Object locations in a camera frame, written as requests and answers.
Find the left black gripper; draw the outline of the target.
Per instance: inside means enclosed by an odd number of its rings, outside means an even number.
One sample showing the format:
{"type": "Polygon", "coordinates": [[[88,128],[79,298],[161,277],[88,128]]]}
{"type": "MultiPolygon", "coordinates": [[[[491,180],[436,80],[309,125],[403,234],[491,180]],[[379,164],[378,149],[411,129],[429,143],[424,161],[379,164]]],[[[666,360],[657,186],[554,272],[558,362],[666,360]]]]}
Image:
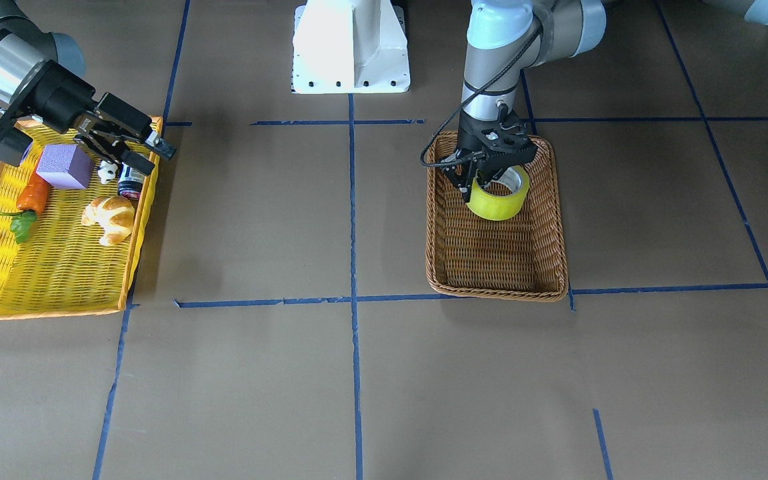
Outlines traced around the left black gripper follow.
{"type": "Polygon", "coordinates": [[[475,179],[482,189],[511,189],[506,169],[528,164],[536,154],[537,146],[527,133],[527,124],[515,111],[497,110],[490,121],[461,111],[456,153],[452,160],[443,161],[443,172],[468,204],[475,179]]]}

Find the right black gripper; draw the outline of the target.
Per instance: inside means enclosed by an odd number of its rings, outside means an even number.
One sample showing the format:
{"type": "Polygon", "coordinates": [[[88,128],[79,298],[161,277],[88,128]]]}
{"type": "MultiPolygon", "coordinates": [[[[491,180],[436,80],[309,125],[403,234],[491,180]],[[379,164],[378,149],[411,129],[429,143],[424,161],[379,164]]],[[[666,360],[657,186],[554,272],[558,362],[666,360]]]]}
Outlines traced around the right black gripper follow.
{"type": "Polygon", "coordinates": [[[134,152],[137,143],[170,161],[177,148],[155,133],[152,118],[107,92],[94,100],[95,88],[55,61],[43,61],[19,88],[8,113],[25,111],[37,116],[56,133],[76,131],[74,141],[103,160],[123,164],[149,176],[155,164],[134,152]]]}

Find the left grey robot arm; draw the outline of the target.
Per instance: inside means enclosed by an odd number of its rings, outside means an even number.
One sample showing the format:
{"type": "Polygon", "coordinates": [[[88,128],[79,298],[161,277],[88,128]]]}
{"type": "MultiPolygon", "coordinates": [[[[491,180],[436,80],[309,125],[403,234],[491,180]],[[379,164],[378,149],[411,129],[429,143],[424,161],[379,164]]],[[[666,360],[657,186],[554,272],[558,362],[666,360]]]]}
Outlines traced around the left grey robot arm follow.
{"type": "Polygon", "coordinates": [[[520,73],[598,46],[611,1],[473,1],[457,119],[457,144],[436,168],[464,203],[532,162],[537,146],[514,110],[520,73]]]}

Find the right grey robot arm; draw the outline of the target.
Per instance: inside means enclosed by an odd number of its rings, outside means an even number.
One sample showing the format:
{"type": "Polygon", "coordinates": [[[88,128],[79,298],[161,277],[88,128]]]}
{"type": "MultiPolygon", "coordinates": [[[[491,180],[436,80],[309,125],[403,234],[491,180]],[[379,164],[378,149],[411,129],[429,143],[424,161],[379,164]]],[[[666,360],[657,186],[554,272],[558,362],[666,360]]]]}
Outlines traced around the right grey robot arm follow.
{"type": "Polygon", "coordinates": [[[40,30],[13,1],[0,1],[0,162],[18,167],[31,138],[18,119],[34,117],[101,160],[149,175],[155,164],[132,150],[140,145],[162,160],[176,149],[153,130],[152,118],[83,79],[83,56],[72,37],[40,30]]]}

